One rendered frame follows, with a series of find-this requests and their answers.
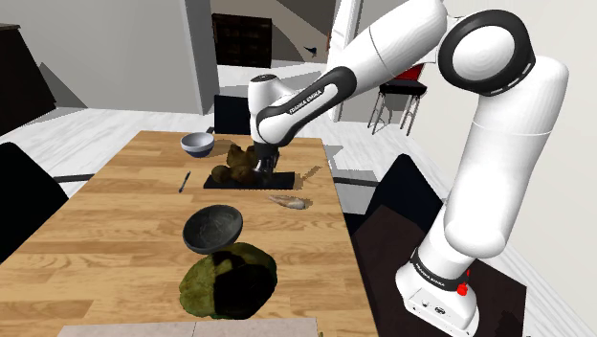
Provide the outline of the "brown lumpy figure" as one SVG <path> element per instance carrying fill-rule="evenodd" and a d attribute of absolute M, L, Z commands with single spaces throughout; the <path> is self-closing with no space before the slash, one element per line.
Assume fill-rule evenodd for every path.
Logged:
<path fill-rule="evenodd" d="M 232 144 L 227 154 L 226 164 L 214 167 L 210 176 L 216 183 L 251 185 L 256 182 L 254 172 L 256 165 L 254 146 L 248 146 L 243 150 L 240 146 Z"/>

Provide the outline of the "black flat tray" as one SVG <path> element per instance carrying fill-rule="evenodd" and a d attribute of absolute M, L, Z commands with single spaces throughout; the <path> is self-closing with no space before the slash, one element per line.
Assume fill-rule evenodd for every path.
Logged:
<path fill-rule="evenodd" d="M 295 173 L 275 172 L 267 180 L 257 180 L 252 184 L 243 185 L 240 182 L 231 180 L 225 183 L 216 182 L 210 175 L 204 183 L 205 189 L 232 189 L 232 190 L 291 190 L 295 184 Z"/>

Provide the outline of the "black chair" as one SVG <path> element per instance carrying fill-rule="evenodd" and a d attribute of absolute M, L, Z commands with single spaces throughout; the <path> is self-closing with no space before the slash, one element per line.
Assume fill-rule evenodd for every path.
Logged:
<path fill-rule="evenodd" d="M 0 264 L 69 200 L 18 145 L 0 145 Z"/>
<path fill-rule="evenodd" d="M 214 96 L 214 122 L 208 133 L 250 135 L 248 99 L 242 97 Z"/>
<path fill-rule="evenodd" d="M 442 199 L 407 154 L 395 159 L 380 182 L 343 177 L 334 178 L 334 182 L 374 188 L 364 214 L 343 214 L 351 236 L 381 205 L 412 221 L 426 234 L 443 206 Z"/>

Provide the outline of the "pale beige shell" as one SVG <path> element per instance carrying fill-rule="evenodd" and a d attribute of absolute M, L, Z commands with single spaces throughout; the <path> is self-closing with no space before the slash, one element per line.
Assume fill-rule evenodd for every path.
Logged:
<path fill-rule="evenodd" d="M 294 196 L 269 195 L 268 198 L 278 205 L 289 209 L 304 210 L 306 208 L 306 203 L 302 199 Z"/>

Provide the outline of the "grey blue bowl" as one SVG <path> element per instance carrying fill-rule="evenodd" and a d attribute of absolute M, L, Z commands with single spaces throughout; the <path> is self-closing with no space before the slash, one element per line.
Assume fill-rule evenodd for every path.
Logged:
<path fill-rule="evenodd" d="M 214 137 L 207 132 L 193 132 L 185 135 L 181 141 L 181 148 L 194 158 L 206 157 L 214 147 Z"/>

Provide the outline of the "dark grey bowl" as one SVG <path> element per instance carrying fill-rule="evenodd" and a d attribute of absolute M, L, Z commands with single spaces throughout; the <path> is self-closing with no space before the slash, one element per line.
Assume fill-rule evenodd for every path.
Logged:
<path fill-rule="evenodd" d="M 207 255 L 236 242 L 243 229 L 241 212 L 229 205 L 211 205 L 186 222 L 182 238 L 187 247 Z"/>

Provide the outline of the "dark bookshelf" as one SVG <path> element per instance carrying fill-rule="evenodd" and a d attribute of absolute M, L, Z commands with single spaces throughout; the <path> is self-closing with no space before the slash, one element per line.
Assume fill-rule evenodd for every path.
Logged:
<path fill-rule="evenodd" d="M 213 13 L 211 19 L 218 65 L 271 67 L 271 18 Z"/>

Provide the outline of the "green round mat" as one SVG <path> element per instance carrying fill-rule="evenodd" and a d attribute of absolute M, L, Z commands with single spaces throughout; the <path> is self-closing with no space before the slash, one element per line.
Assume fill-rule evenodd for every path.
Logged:
<path fill-rule="evenodd" d="M 197 261 L 179 285 L 179 302 L 196 317 L 245 320 L 273 295 L 275 260 L 259 248 L 237 242 Z"/>

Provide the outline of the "red seat bar stool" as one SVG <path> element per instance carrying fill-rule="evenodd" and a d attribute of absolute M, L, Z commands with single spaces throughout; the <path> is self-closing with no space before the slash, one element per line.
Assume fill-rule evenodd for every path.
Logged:
<path fill-rule="evenodd" d="M 387 95 L 404 95 L 408 97 L 400 128 L 403 129 L 406 121 L 409 121 L 406 135 L 410 134 L 421 98 L 428 90 L 428 87 L 419 81 L 423 69 L 424 65 L 422 63 L 416 64 L 394 79 L 379 86 L 378 96 L 367 123 L 367 127 L 372 128 L 371 134 L 376 132 L 377 125 L 382 119 L 383 110 L 386 107 L 385 100 Z"/>

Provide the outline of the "wooden table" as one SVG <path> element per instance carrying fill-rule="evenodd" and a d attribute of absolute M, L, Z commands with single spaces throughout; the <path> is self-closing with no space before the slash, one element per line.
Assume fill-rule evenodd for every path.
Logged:
<path fill-rule="evenodd" d="M 142 131 L 0 264 L 0 337 L 56 337 L 68 325 L 183 322 L 179 284 L 197 261 L 182 239 L 196 211 L 226 204 L 243 217 L 240 240 L 276 261 L 277 285 L 259 318 L 313 317 L 323 337 L 377 337 L 321 140 L 297 138 L 278 168 L 293 171 L 290 210 L 269 191 L 208 190 L 231 144 L 188 156 L 178 132 Z M 184 191 L 178 190 L 188 171 Z"/>

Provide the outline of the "dark robot stand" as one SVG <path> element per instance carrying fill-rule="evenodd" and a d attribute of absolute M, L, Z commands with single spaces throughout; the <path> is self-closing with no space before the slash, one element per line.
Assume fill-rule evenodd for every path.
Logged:
<path fill-rule="evenodd" d="M 395 284 L 396 271 L 423 238 L 416 224 L 385 206 L 351 236 L 379 337 L 451 337 L 409 313 Z M 470 285 L 480 311 L 475 337 L 528 337 L 524 285 L 480 260 L 471 266 Z"/>

